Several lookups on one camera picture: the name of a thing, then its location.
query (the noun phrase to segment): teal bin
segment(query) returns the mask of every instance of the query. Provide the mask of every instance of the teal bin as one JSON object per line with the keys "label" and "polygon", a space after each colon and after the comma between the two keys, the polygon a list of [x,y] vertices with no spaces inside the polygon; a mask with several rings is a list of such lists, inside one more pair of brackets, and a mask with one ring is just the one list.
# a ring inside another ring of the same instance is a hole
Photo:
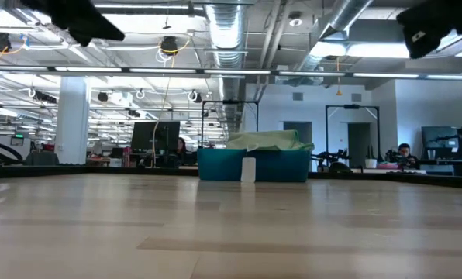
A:
{"label": "teal bin", "polygon": [[256,159],[255,181],[305,182],[309,175],[310,152],[304,150],[198,150],[198,173],[207,181],[241,181],[244,157]]}

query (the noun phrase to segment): pillar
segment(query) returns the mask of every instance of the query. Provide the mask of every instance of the pillar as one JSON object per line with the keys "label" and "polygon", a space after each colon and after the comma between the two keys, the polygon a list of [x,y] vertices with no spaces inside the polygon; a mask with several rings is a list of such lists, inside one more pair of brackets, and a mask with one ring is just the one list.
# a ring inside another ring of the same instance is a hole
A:
{"label": "pillar", "polygon": [[91,88],[85,77],[60,79],[55,153],[61,164],[84,164]]}

